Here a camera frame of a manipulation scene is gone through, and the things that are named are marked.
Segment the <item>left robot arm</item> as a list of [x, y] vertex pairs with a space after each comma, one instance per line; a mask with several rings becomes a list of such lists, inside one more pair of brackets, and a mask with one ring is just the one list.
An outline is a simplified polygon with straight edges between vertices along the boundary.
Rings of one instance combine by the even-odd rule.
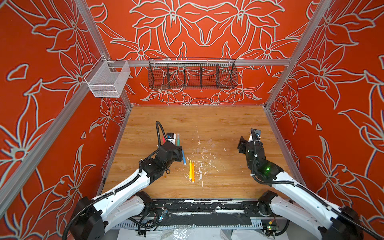
[[183, 148], [166, 135], [156, 122], [158, 148], [139, 161], [139, 167], [124, 181], [92, 199], [82, 198], [76, 205], [62, 239], [100, 240], [116, 225], [130, 220], [138, 230], [155, 230], [164, 210], [152, 208], [153, 200], [143, 190], [170, 173], [173, 162], [182, 162]]

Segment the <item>blue marker pen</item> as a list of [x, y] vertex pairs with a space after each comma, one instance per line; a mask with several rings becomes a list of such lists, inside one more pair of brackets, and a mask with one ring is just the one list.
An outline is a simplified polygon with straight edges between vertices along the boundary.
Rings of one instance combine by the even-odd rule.
[[182, 160], [183, 160], [183, 164], [187, 165], [187, 161], [186, 161], [186, 158], [185, 158], [184, 150], [182, 150]]

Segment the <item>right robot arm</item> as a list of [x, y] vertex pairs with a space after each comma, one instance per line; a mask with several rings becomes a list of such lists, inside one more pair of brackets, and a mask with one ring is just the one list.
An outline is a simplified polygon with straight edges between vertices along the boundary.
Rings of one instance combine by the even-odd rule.
[[319, 240], [362, 240], [368, 234], [376, 240], [382, 237], [358, 222], [358, 214], [350, 207], [340, 207], [320, 197], [293, 179], [287, 172], [265, 156], [261, 131], [251, 129], [249, 139], [241, 137], [239, 153], [245, 155], [251, 177], [283, 193], [286, 201], [272, 191], [258, 199], [259, 213], [281, 216], [311, 233]]

